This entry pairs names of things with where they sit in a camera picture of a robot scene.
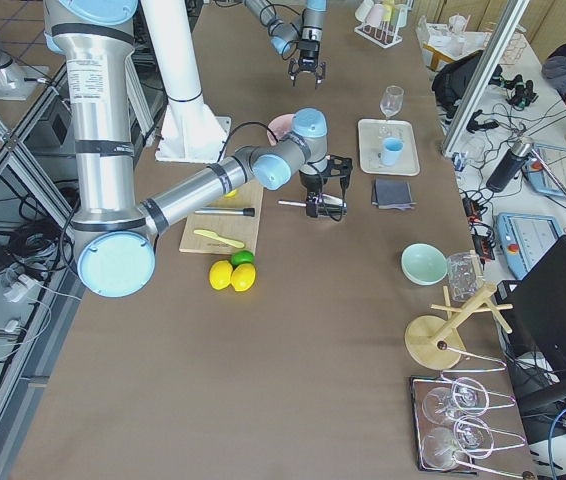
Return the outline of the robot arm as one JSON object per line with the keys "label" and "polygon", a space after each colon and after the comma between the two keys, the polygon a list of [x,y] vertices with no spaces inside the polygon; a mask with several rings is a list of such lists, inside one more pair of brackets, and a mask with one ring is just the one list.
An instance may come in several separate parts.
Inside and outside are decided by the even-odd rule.
{"label": "robot arm", "polygon": [[326,75],[326,63],[319,60],[327,2],[307,1],[304,10],[291,22],[284,21],[270,1],[247,0],[241,4],[259,20],[267,30],[270,43],[281,56],[289,57],[288,75],[296,83],[300,73],[312,74],[315,87]]}
{"label": "robot arm", "polygon": [[[127,91],[137,11],[144,14],[168,99],[160,150],[171,161],[203,164],[144,201],[134,196]],[[327,122],[314,108],[297,111],[273,145],[224,154],[228,135],[203,100],[183,2],[48,1],[44,13],[47,44],[66,59],[81,200],[72,219],[76,268],[92,292],[137,292],[154,272],[152,238],[252,180],[275,190],[299,174],[313,196],[331,178],[348,184],[352,162],[329,153]]]}

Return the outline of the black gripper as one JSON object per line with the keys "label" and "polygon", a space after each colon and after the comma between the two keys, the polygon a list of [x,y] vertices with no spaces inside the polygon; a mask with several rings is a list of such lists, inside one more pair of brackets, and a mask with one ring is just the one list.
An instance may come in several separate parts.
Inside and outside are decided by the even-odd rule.
{"label": "black gripper", "polygon": [[[341,188],[341,196],[339,198],[346,203],[345,197],[350,184],[351,173],[351,158],[327,155],[320,161],[305,164],[299,172],[299,176],[301,184],[306,189],[306,198],[309,195],[327,194],[324,190],[327,182],[330,179],[338,179]],[[327,218],[343,218],[346,213],[330,215]]]}
{"label": "black gripper", "polygon": [[298,57],[291,58],[288,65],[288,75],[292,86],[296,86],[297,77],[308,73],[315,77],[314,88],[317,89],[326,76],[326,63],[319,61],[320,42],[316,40],[300,40],[297,43]]}

